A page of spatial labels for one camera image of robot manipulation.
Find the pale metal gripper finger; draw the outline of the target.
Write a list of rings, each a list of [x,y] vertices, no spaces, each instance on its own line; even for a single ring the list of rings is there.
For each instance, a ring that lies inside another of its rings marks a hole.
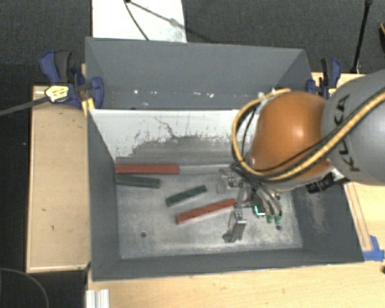
[[[216,192],[225,194],[228,190],[239,187],[241,177],[229,167],[222,167],[218,170]]]
[[[247,220],[243,218],[241,210],[233,210],[228,220],[228,229],[223,234],[223,240],[226,243],[234,243],[240,241],[243,237]]]

